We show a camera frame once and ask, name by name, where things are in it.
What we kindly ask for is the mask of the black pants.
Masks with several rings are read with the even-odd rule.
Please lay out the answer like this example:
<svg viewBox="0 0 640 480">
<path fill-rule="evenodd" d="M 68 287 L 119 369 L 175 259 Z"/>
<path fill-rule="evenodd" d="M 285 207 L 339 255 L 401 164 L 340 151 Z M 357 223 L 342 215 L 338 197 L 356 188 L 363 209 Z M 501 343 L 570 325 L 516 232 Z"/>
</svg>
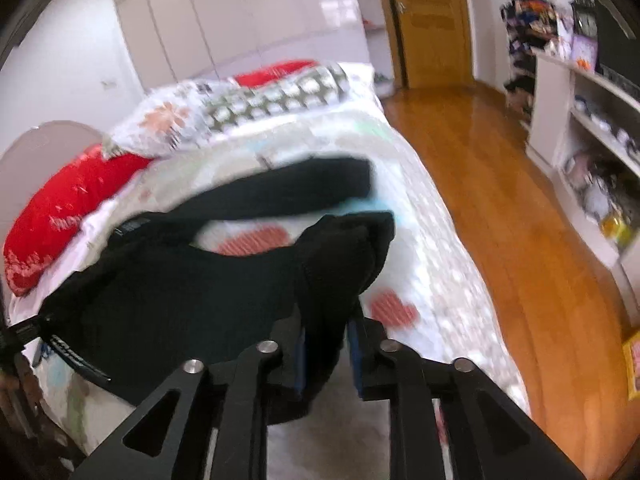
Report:
<svg viewBox="0 0 640 480">
<path fill-rule="evenodd" d="M 304 417 L 338 361 L 360 295 L 381 273 L 392 214 L 337 216 L 372 190 L 370 162 L 311 158 L 195 195 L 114 229 L 100 258 L 43 301 L 44 341 L 90 382 L 140 404 L 180 363 L 219 364 L 298 314 L 294 379 L 271 419 Z M 285 246 L 249 256 L 197 248 L 209 223 L 318 214 Z"/>
</svg>

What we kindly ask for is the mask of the heart pattern quilt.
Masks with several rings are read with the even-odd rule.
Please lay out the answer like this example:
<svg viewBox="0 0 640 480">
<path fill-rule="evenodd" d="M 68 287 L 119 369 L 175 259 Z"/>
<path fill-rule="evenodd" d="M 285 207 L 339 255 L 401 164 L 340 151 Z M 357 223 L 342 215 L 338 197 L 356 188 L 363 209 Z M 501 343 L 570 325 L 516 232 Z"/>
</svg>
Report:
<svg viewBox="0 0 640 480">
<path fill-rule="evenodd" d="M 85 218 L 31 292 L 10 297 L 10 321 L 35 314 L 71 273 L 96 261 L 114 227 L 134 214 L 166 211 L 247 174 L 336 155 L 370 160 L 374 174 L 372 196 L 341 205 L 338 212 L 389 210 L 396 221 L 386 265 L 361 298 L 367 315 L 424 358 L 473 361 L 520 408 L 528 408 L 523 378 L 504 343 L 488 289 L 432 177 L 399 132 L 363 112 L 273 119 L 163 156 Z M 350 366 L 341 360 L 307 417 L 269 429 L 268 477 L 384 479 L 389 432 L 386 403 L 360 401 Z"/>
</svg>

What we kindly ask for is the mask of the red long pillow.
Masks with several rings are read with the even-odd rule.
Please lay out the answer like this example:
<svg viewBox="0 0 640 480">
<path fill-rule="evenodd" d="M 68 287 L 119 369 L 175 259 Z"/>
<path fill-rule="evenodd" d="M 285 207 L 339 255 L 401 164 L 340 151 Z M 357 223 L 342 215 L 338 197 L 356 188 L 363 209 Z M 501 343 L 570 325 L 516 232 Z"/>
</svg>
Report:
<svg viewBox="0 0 640 480">
<path fill-rule="evenodd" d="M 28 294 L 78 234 L 81 223 L 115 195 L 148 158 L 126 153 L 106 159 L 94 144 L 50 177 L 14 221 L 4 241 L 4 276 L 14 296 Z"/>
</svg>

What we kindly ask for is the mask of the floral white pillow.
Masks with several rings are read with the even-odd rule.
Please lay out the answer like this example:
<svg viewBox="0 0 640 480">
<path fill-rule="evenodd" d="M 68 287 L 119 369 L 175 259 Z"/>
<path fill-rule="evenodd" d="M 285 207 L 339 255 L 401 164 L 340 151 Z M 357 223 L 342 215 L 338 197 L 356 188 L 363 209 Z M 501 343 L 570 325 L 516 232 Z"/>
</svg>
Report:
<svg viewBox="0 0 640 480">
<path fill-rule="evenodd" d="M 102 155 L 159 158 L 204 148 L 214 136 L 207 107 L 239 88 L 232 79 L 188 79 L 155 88 L 103 137 Z"/>
</svg>

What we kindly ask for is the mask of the white shelf unit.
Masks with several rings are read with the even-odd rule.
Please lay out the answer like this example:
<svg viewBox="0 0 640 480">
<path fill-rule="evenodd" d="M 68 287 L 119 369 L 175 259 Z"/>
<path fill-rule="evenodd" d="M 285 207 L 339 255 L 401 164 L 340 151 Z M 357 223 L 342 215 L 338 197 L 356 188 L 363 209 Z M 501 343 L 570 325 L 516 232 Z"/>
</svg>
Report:
<svg viewBox="0 0 640 480">
<path fill-rule="evenodd" d="M 543 50 L 526 154 L 565 217 L 611 271 L 639 324 L 639 101 L 598 73 Z"/>
</svg>

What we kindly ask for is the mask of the white wardrobe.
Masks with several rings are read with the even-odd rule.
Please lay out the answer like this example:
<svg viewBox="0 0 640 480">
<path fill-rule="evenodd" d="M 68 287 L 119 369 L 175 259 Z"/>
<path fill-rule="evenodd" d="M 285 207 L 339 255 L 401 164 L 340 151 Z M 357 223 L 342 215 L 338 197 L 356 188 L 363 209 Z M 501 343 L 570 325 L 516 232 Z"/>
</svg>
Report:
<svg viewBox="0 0 640 480">
<path fill-rule="evenodd" d="M 114 0 L 142 88 L 277 62 L 370 60 L 357 0 Z"/>
</svg>

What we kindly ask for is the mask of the cluttered clothes rack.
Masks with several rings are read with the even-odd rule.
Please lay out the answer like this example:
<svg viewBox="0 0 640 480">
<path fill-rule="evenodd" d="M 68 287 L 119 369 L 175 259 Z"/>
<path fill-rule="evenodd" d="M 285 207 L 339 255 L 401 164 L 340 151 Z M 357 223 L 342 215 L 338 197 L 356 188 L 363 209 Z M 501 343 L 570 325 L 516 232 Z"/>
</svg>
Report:
<svg viewBox="0 0 640 480">
<path fill-rule="evenodd" d="M 506 105 L 526 122 L 533 116 L 537 80 L 536 49 L 558 36 L 558 14 L 552 0 L 509 0 L 500 8 L 506 28 L 509 76 Z"/>
</svg>

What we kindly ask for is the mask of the wooden door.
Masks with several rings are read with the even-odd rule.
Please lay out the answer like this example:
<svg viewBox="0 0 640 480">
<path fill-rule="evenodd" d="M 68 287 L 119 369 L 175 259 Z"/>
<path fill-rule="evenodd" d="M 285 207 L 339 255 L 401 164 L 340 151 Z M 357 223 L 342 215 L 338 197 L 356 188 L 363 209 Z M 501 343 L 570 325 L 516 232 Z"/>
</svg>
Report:
<svg viewBox="0 0 640 480">
<path fill-rule="evenodd" d="M 466 0 L 390 0 L 402 84 L 408 89 L 473 83 Z"/>
</svg>

